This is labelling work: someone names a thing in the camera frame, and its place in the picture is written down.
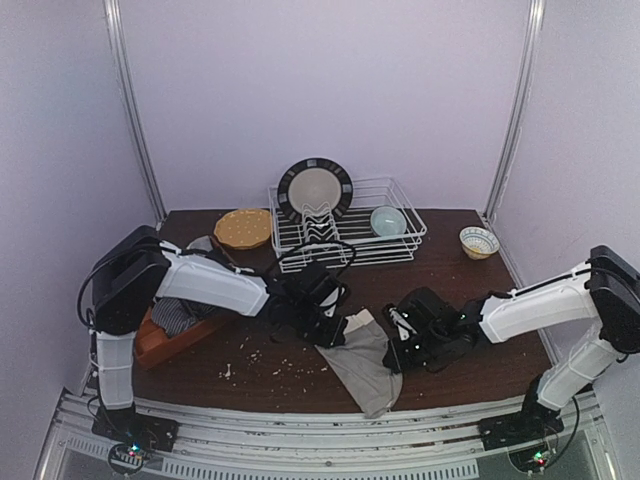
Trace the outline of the grey beige sock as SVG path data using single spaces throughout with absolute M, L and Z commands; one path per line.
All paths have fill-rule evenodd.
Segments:
M 403 376 L 383 365 L 388 336 L 368 309 L 346 318 L 345 343 L 316 349 L 326 360 L 364 417 L 376 419 L 398 401 Z

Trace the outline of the grey striped boxer underwear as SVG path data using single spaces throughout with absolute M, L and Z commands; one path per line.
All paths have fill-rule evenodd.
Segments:
M 192 328 L 198 321 L 187 310 L 186 300 L 160 298 L 151 312 L 151 321 L 173 338 Z

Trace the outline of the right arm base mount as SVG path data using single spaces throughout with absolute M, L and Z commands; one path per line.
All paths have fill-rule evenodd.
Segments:
M 516 470 L 526 474 L 542 473 L 552 463 L 555 447 L 548 436 L 564 429 L 559 410 L 551 410 L 538 402 L 538 375 L 529 385 L 519 411 L 484 418 L 478 430 L 485 451 L 515 447 L 508 458 Z

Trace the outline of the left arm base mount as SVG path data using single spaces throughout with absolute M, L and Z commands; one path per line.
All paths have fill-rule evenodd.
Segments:
M 125 478 L 142 471 L 157 452 L 171 453 L 179 425 L 175 420 L 143 415 L 136 405 L 108 410 L 99 395 L 87 401 L 93 418 L 91 432 L 113 442 L 106 454 L 111 470 Z

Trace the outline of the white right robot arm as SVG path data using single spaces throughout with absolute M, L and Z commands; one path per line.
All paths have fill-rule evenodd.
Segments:
M 639 272 L 600 245 L 570 271 L 509 292 L 491 291 L 454 308 L 422 287 L 384 309 L 398 334 L 383 364 L 399 374 L 418 367 L 438 372 L 480 342 L 504 343 L 531 331 L 590 319 L 591 329 L 565 360 L 534 379 L 521 410 L 486 421 L 490 433 L 517 433 L 558 421 L 560 411 L 613 363 L 639 351 Z

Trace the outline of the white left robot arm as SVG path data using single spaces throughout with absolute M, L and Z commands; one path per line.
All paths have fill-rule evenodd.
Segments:
M 93 266 L 76 300 L 79 320 L 94 338 L 100 405 L 108 413 L 133 411 L 133 345 L 145 316 L 172 336 L 217 311 L 265 316 L 332 348 L 345 341 L 347 321 L 335 310 L 346 290 L 319 263 L 289 277 L 257 271 L 214 246 L 182 249 L 143 225 Z

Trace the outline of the brown wooden organizer box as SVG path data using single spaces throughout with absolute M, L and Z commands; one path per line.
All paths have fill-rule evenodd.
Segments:
M 134 356 L 145 371 L 220 330 L 230 319 L 216 307 L 163 297 L 155 301 L 136 335 Z

